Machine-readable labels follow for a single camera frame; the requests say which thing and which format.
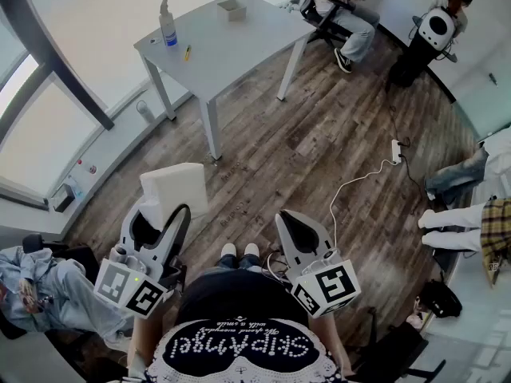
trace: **black bag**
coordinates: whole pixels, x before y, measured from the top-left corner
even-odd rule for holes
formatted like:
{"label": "black bag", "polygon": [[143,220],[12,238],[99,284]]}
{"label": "black bag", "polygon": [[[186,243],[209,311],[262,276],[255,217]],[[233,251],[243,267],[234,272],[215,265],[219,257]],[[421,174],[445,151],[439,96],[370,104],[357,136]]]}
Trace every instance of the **black bag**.
{"label": "black bag", "polygon": [[429,281],[419,294],[419,298],[438,318],[458,317],[463,309],[458,297],[444,283],[443,275],[441,281],[434,279]]}

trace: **black chair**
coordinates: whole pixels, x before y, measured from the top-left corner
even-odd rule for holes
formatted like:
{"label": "black chair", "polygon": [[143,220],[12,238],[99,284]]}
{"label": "black chair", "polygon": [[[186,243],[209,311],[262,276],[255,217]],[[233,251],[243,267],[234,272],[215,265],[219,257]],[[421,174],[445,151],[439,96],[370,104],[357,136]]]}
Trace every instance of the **black chair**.
{"label": "black chair", "polygon": [[424,378],[425,383],[433,381],[446,365],[445,360],[433,372],[411,369],[428,346],[428,341],[407,322],[391,327],[390,332],[377,341],[375,308],[371,308],[369,313],[373,316],[369,345],[358,348],[347,346],[348,350],[356,349],[361,355],[353,364],[356,374],[350,376],[350,381],[393,383],[406,375]]}
{"label": "black chair", "polygon": [[300,7],[300,12],[305,18],[305,21],[316,28],[316,31],[311,35],[309,42],[324,40],[330,48],[334,49],[334,43],[332,40],[345,42],[350,36],[351,32],[345,28],[338,26],[331,21],[339,9],[346,9],[353,11],[355,8],[340,0],[330,0],[334,3],[332,8],[328,11],[325,16],[318,14],[316,11],[316,4],[314,0],[305,0]]}
{"label": "black chair", "polygon": [[[26,254],[40,251],[43,248],[49,248],[53,257],[56,259],[74,259],[78,261],[85,268],[86,278],[94,284],[96,282],[97,274],[99,272],[99,264],[94,257],[94,253],[90,247],[81,245],[76,248],[71,248],[64,243],[50,243],[45,242],[40,234],[27,235],[23,241],[23,252]],[[4,336],[10,340],[17,339],[24,334],[26,331],[14,326],[12,323],[7,321],[3,313],[0,311],[0,330]],[[50,342],[55,346],[59,353],[65,353],[66,358],[72,358],[77,361],[83,361],[83,355],[81,354],[81,347],[94,335],[94,332],[81,331],[81,335],[74,339],[72,342],[62,345],[57,338],[55,331],[50,330],[45,333]]]}

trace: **white table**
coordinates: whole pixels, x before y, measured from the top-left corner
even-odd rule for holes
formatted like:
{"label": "white table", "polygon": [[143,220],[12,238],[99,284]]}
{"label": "white table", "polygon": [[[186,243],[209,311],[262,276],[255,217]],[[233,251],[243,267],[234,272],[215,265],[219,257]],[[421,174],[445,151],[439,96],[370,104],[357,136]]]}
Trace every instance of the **white table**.
{"label": "white table", "polygon": [[[238,0],[247,6],[241,22],[223,22],[217,18],[216,0],[176,19],[178,44],[167,47],[160,29],[142,38],[138,50],[149,78],[156,86],[168,117],[176,114],[165,92],[157,67],[179,82],[200,100],[200,113],[211,154],[222,156],[216,116],[216,98],[257,65],[295,44],[277,97],[283,100],[295,74],[309,35],[310,24],[263,0]],[[192,47],[189,61],[184,60],[187,46]]]}

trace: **white foam block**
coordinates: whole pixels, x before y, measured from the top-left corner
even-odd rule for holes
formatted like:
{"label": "white foam block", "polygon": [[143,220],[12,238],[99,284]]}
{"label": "white foam block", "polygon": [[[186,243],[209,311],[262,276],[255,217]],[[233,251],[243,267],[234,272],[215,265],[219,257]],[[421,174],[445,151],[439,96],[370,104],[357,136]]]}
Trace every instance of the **white foam block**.
{"label": "white foam block", "polygon": [[181,204],[190,207],[192,218],[208,212],[204,166],[182,163],[141,175],[145,201],[141,214],[158,231],[163,231],[171,214]]}

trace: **black sneaker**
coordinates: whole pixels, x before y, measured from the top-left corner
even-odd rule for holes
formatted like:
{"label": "black sneaker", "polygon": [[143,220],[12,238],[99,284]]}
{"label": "black sneaker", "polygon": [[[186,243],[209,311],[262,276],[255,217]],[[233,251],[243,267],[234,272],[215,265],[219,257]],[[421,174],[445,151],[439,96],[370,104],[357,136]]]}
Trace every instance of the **black sneaker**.
{"label": "black sneaker", "polygon": [[341,54],[341,50],[336,48],[334,49],[335,57],[337,58],[337,63],[339,64],[339,67],[342,71],[345,73],[351,73],[351,60],[344,57]]}

